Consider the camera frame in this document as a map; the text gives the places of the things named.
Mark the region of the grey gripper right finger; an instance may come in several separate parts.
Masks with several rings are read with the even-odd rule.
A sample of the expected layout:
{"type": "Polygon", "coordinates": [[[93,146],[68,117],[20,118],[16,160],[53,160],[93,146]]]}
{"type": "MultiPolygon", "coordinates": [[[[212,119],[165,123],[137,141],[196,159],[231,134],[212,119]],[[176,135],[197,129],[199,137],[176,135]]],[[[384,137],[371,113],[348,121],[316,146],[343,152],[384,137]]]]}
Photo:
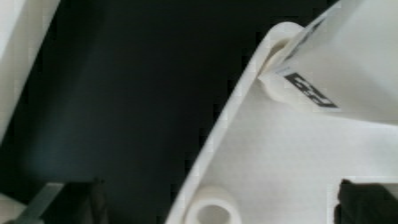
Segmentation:
{"type": "Polygon", "coordinates": [[[334,224],[398,224],[398,198],[380,184],[341,180],[334,224]]]}

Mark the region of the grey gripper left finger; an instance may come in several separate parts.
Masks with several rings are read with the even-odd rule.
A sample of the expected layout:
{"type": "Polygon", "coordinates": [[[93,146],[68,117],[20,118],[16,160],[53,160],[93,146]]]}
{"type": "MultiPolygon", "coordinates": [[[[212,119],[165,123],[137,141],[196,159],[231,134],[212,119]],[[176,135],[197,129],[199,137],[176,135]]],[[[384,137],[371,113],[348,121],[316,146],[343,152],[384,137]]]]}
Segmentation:
{"type": "Polygon", "coordinates": [[[109,224],[103,180],[48,182],[11,224],[109,224]]]}

